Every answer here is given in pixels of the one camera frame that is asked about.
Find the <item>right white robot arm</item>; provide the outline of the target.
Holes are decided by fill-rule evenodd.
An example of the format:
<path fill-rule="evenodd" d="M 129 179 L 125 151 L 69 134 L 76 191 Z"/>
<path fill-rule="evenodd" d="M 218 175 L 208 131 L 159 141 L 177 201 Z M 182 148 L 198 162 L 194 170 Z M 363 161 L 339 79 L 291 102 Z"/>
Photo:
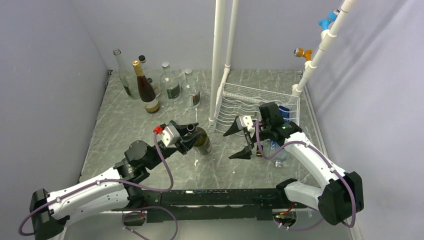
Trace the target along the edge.
<path fill-rule="evenodd" d="M 355 171 L 346 172 L 329 160 L 296 123 L 285 121 L 276 103 L 260 105 L 259 113 L 257 121 L 249 115 L 237 115 L 223 134 L 226 137 L 243 132 L 246 140 L 244 149 L 231 155 L 230 159 L 249 160 L 254 147 L 267 160 L 286 150 L 312 174 L 319 186 L 287 179 L 276 186 L 276 203 L 282 208 L 299 203 L 319 211 L 330 225 L 343 224 L 353 228 L 357 213 L 364 209 L 361 176 Z"/>

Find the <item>blue pipe nozzle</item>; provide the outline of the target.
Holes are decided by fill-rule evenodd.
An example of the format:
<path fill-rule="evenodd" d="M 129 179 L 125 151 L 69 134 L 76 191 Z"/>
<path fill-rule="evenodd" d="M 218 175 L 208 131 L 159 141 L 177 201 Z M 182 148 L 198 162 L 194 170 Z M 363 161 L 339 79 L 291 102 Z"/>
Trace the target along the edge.
<path fill-rule="evenodd" d="M 331 23 L 335 22 L 339 15 L 340 11 L 338 9 L 333 9 L 328 13 L 326 18 L 323 18 L 318 21 L 318 25 L 321 26 L 322 30 L 328 30 Z"/>

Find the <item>dark bottle gold foil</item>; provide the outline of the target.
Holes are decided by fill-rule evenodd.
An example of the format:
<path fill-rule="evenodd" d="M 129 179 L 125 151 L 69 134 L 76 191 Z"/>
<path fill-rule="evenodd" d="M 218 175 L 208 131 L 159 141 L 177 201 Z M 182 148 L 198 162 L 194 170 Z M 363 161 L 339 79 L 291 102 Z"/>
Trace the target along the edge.
<path fill-rule="evenodd" d="M 142 65 L 138 60 L 132 62 L 138 85 L 138 92 L 144 109 L 149 114 L 157 113 L 160 110 L 160 103 L 156 98 L 153 87 L 145 76 Z"/>

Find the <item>thick white vertical pipe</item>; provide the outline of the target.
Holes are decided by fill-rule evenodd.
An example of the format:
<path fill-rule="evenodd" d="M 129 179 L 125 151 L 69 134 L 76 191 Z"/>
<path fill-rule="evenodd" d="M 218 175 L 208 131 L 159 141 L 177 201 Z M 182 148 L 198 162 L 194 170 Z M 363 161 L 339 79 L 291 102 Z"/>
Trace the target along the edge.
<path fill-rule="evenodd" d="M 216 110 L 217 93 L 219 87 L 219 72 L 222 48 L 222 34 L 225 20 L 226 0 L 215 1 L 214 33 L 211 68 L 211 89 L 208 122 L 214 124 Z"/>

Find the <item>clear bottle white label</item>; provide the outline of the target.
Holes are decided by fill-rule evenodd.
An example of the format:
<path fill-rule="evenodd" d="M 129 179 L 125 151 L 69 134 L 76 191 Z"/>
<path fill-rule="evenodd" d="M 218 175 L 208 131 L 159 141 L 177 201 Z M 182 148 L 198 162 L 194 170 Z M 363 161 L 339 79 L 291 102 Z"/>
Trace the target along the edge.
<path fill-rule="evenodd" d="M 139 55 L 138 60 L 141 64 L 141 68 L 145 77 L 150 82 L 150 85 L 152 86 L 155 92 L 156 97 L 159 97 L 162 92 L 158 74 L 147 64 L 147 60 L 144 55 Z"/>

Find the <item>clear bottle silver cap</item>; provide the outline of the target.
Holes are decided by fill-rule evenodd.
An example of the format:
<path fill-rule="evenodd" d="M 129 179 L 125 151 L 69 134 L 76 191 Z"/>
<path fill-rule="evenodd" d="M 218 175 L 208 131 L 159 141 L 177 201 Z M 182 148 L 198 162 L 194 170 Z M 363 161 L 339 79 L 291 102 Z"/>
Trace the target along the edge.
<path fill-rule="evenodd" d="M 176 102 L 181 97 L 180 81 L 176 74 L 171 70 L 170 63 L 162 63 L 162 75 L 160 77 L 164 94 L 170 102 Z"/>

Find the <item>dark bottle grey foil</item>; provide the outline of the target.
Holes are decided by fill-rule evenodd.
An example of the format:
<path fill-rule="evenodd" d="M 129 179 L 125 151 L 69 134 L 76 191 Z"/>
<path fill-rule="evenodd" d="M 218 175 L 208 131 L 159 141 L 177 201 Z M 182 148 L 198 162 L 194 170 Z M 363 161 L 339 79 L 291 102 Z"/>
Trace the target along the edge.
<path fill-rule="evenodd" d="M 200 133 L 193 148 L 200 155 L 208 155 L 212 151 L 212 143 L 206 131 L 202 127 L 195 126 L 194 124 L 189 124 L 186 129 L 190 134 Z"/>

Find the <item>orange pipe nozzle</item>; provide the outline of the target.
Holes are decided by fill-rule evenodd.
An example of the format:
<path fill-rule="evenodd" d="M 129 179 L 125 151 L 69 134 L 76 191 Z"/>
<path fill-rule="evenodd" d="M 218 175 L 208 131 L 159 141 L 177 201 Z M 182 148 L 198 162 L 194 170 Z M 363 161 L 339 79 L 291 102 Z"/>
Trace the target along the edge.
<path fill-rule="evenodd" d="M 298 57 L 298 58 L 303 57 L 305 58 L 306 61 L 310 61 L 312 59 L 312 53 L 313 53 L 312 49 L 304 50 L 303 48 L 300 48 L 300 47 L 296 48 L 293 52 L 295 57 Z"/>

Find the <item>aluminium frame rail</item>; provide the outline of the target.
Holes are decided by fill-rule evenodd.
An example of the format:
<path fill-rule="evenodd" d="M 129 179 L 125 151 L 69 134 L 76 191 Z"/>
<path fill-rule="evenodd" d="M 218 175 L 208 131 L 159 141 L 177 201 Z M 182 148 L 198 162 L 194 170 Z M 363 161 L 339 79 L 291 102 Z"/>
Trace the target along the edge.
<path fill-rule="evenodd" d="M 275 188 L 171 190 L 158 193 L 129 187 L 102 193 L 88 203 L 66 200 L 54 209 L 54 218 L 66 219 L 66 226 L 105 211 L 131 212 L 125 219 L 129 226 L 177 220 L 218 220 L 255 218 L 276 219 L 277 210 L 289 207 L 319 211 L 335 226 L 364 208 L 361 187 L 351 191 L 332 182 L 324 189 L 290 179 Z"/>

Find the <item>clear bottle dark green label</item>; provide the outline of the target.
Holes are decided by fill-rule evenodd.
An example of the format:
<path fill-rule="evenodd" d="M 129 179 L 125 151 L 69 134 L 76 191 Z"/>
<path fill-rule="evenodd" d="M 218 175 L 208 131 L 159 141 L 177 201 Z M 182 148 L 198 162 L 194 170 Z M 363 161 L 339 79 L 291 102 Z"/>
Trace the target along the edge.
<path fill-rule="evenodd" d="M 201 102 L 201 88 L 193 75 L 193 70 L 186 68 L 184 70 L 185 79 L 182 82 L 183 101 L 188 109 L 195 109 Z"/>

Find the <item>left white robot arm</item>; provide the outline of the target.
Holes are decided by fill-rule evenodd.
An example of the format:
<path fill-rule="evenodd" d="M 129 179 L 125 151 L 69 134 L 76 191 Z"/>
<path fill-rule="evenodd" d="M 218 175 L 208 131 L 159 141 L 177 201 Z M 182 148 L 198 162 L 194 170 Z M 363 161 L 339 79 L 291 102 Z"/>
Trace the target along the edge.
<path fill-rule="evenodd" d="M 142 186 L 149 171 L 163 164 L 175 152 L 185 155 L 201 137 L 198 123 L 163 123 L 153 130 L 154 145 L 136 140 L 124 152 L 124 158 L 99 175 L 74 186 L 57 191 L 41 188 L 33 192 L 29 215 L 22 221 L 18 233 L 25 235 L 24 224 L 31 220 L 32 235 L 37 240 L 49 240 L 71 224 L 108 210 L 139 209 L 144 196 L 137 192 L 146 189 L 161 192 L 159 188 Z"/>

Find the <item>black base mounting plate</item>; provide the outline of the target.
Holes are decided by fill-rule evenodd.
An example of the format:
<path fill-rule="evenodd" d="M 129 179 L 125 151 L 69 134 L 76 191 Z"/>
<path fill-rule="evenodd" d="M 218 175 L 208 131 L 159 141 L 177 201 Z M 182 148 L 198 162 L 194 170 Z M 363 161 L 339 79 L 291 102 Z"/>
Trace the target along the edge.
<path fill-rule="evenodd" d="M 305 209 L 276 188 L 131 190 L 129 203 L 115 210 L 147 209 L 148 223 L 183 220 L 256 219 L 271 221 L 279 212 Z"/>

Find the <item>slanted white pipe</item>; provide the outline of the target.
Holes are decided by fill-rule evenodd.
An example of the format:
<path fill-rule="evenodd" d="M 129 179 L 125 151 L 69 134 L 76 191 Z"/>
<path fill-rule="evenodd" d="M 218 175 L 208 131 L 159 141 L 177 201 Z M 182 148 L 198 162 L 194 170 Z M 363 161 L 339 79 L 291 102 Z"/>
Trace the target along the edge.
<path fill-rule="evenodd" d="M 330 48 L 330 46 L 336 39 L 338 32 L 341 26 L 343 25 L 343 22 L 346 20 L 348 13 L 351 12 L 351 10 L 354 8 L 356 2 L 357 2 L 356 0 L 344 0 L 340 8 L 337 8 L 340 11 L 340 13 L 338 17 L 336 18 L 335 22 L 332 22 L 329 25 L 328 30 L 321 31 L 320 33 L 321 41 L 319 43 L 318 49 L 315 53 L 312 52 L 310 61 L 305 61 L 304 72 L 302 74 L 302 77 L 299 83 L 294 84 L 292 86 L 291 96 L 299 97 L 301 95 L 306 83 L 308 82 L 308 80 L 311 79 L 312 75 L 317 69 L 318 64 L 321 61 L 322 57 L 324 56 L 325 52 Z"/>

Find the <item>blue labelled water bottle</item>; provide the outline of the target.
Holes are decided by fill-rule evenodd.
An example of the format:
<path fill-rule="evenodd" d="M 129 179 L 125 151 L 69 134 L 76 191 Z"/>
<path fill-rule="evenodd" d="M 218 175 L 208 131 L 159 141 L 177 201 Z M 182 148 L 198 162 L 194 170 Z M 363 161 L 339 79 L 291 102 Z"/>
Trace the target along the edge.
<path fill-rule="evenodd" d="M 282 106 L 282 105 L 278 105 L 278 109 L 279 109 L 280 115 L 283 117 L 284 123 L 289 122 L 289 120 L 290 120 L 289 111 L 290 110 L 287 107 Z M 280 146 L 278 145 L 277 142 L 269 140 L 269 139 L 266 140 L 263 147 L 264 147 L 263 150 L 264 150 L 264 152 L 267 156 L 273 155 L 280 148 Z M 276 167 L 282 168 L 283 164 L 287 160 L 288 156 L 289 156 L 289 153 L 285 149 L 282 149 L 271 160 L 274 161 L 274 165 Z"/>

